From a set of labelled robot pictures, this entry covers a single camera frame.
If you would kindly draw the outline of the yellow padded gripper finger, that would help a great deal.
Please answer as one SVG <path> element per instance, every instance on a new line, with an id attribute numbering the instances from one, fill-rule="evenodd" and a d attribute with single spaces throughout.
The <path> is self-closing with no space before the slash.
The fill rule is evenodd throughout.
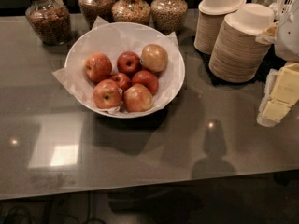
<path id="1" fill-rule="evenodd" d="M 264 87 L 257 122 L 264 127 L 279 124 L 299 101 L 299 63 L 286 62 L 271 69 Z"/>

